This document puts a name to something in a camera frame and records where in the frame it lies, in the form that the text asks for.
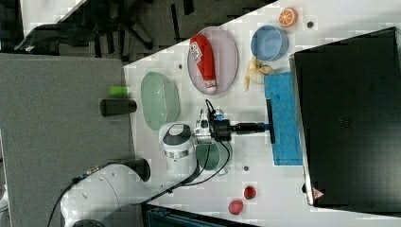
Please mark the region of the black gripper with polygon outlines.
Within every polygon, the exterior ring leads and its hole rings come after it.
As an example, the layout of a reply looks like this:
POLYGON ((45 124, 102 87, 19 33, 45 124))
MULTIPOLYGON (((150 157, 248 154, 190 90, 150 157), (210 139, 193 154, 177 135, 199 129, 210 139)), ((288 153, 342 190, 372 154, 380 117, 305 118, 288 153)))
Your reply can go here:
MULTIPOLYGON (((238 135, 269 131, 270 124, 238 123, 234 125, 238 135)), ((209 111, 206 107, 200 110, 200 117, 195 123, 194 139, 197 144, 212 144, 213 142, 229 142, 232 139, 230 120, 224 118, 221 109, 209 111)))

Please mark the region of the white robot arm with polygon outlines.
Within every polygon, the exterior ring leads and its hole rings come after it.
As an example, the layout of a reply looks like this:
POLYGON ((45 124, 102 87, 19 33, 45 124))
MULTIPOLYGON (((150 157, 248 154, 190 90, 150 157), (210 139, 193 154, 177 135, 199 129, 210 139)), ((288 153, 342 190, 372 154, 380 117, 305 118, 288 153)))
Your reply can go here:
POLYGON ((271 123, 232 124, 220 110, 202 109, 194 126, 185 121, 164 124, 159 143, 166 157, 166 173, 151 175, 145 159, 96 166, 76 177, 61 197, 64 227, 93 227, 127 205, 153 201, 200 176, 196 148, 220 143, 224 148, 234 134, 273 131, 271 123))

